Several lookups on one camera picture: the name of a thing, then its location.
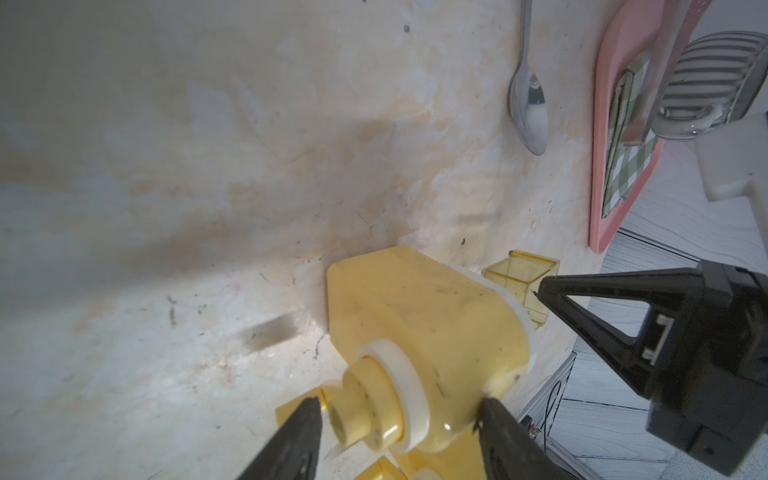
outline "dirt speck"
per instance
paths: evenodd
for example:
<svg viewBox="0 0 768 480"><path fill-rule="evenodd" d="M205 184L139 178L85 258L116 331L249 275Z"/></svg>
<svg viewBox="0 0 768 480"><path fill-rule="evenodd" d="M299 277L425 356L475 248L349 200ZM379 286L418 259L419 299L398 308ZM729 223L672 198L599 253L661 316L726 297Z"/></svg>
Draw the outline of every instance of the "dirt speck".
<svg viewBox="0 0 768 480"><path fill-rule="evenodd" d="M450 395L446 395L445 392L443 392L442 386L439 383L436 383L435 385L437 385L437 390L438 390L438 392L440 392L440 396L442 398L444 398L444 399L450 399L451 398Z"/></svg>

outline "metal spoon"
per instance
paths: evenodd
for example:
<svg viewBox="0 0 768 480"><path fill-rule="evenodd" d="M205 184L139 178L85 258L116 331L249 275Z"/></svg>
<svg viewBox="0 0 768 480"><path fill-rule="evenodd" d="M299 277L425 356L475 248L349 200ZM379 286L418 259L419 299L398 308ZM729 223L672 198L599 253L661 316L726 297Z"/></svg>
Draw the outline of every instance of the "metal spoon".
<svg viewBox="0 0 768 480"><path fill-rule="evenodd" d="M509 84L509 114L523 144L534 154L547 149L547 105L536 74L528 67L528 37L531 36L531 0L521 0L523 38L520 64Z"/></svg>

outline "spoon handle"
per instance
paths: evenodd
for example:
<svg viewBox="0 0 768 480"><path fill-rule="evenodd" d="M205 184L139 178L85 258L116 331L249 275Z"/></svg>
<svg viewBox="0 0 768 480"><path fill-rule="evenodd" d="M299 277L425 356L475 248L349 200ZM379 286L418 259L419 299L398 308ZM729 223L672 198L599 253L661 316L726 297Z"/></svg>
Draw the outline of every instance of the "spoon handle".
<svg viewBox="0 0 768 480"><path fill-rule="evenodd" d="M523 39L520 50L520 65L528 63L528 41L531 37L531 0L520 0L523 17Z"/></svg>

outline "floor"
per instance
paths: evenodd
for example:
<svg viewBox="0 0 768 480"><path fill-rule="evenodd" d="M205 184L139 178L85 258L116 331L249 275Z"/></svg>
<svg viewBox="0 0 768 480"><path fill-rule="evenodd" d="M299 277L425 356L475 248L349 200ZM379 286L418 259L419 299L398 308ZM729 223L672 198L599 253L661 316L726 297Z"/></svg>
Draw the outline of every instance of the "floor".
<svg viewBox="0 0 768 480"><path fill-rule="evenodd" d="M700 258L768 272L747 200L706 202L692 147L667 142L658 168L606 252L602 273L696 266ZM589 310L636 335L647 305L592 299ZM552 437L607 480L661 477L676 449L645 431L648 400L583 340L574 351Z"/></svg>

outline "yellow plastic toy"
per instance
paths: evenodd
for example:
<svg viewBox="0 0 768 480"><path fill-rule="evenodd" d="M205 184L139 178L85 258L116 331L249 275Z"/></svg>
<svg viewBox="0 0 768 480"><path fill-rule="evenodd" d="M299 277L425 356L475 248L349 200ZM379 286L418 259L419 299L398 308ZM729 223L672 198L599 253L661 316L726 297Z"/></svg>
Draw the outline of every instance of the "yellow plastic toy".
<svg viewBox="0 0 768 480"><path fill-rule="evenodd" d="M342 260L327 279L331 341L349 368L340 387L279 407L278 423L317 396L342 445L389 449L403 478L482 478L478 408L526 375L538 349L521 301L406 246ZM382 457L358 478L400 479L388 463Z"/></svg>

